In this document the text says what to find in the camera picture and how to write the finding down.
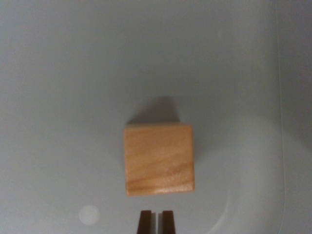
light brown wood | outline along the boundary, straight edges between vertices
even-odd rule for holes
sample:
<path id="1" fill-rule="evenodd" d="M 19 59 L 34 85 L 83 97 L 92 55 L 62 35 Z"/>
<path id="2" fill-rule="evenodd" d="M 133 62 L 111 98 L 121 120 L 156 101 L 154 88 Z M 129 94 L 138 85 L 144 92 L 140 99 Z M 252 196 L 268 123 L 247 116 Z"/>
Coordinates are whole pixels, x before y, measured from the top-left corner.
<path id="1" fill-rule="evenodd" d="M 124 129 L 128 196 L 193 191 L 191 125 L 135 124 Z"/>

wooden block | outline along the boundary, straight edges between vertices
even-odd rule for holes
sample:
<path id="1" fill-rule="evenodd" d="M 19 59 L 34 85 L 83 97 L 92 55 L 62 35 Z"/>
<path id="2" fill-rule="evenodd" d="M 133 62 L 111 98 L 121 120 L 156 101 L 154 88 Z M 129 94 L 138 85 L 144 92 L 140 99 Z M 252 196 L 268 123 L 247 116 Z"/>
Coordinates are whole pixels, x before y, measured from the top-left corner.
<path id="1" fill-rule="evenodd" d="M 194 190 L 191 125 L 127 125 L 124 151 L 128 196 Z"/>

wooden cube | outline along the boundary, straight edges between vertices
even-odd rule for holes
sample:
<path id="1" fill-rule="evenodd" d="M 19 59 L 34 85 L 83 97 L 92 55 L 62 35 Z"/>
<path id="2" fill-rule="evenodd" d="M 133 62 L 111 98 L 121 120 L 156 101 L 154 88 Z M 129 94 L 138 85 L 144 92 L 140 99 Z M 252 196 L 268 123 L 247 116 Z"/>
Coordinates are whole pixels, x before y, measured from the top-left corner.
<path id="1" fill-rule="evenodd" d="M 191 125 L 127 125 L 124 151 L 128 196 L 194 190 Z"/>

wood grain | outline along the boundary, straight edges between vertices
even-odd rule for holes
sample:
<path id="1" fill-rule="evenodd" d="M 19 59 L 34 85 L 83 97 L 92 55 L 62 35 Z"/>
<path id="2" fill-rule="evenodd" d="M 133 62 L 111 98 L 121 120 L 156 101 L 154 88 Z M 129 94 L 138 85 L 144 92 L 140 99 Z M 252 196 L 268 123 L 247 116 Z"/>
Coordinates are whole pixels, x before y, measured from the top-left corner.
<path id="1" fill-rule="evenodd" d="M 194 190 L 191 125 L 128 125 L 124 129 L 124 151 L 127 195 Z"/>

gray background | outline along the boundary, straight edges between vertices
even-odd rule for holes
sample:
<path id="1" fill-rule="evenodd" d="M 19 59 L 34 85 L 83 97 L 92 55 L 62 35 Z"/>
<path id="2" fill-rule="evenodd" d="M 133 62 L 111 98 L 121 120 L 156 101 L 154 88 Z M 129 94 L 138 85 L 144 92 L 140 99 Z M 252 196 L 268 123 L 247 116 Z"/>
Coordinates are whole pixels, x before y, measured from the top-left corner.
<path id="1" fill-rule="evenodd" d="M 1 2 L 0 233 L 308 233 L 311 9 Z M 195 192 L 125 195 L 122 129 L 155 121 L 193 126 Z"/>

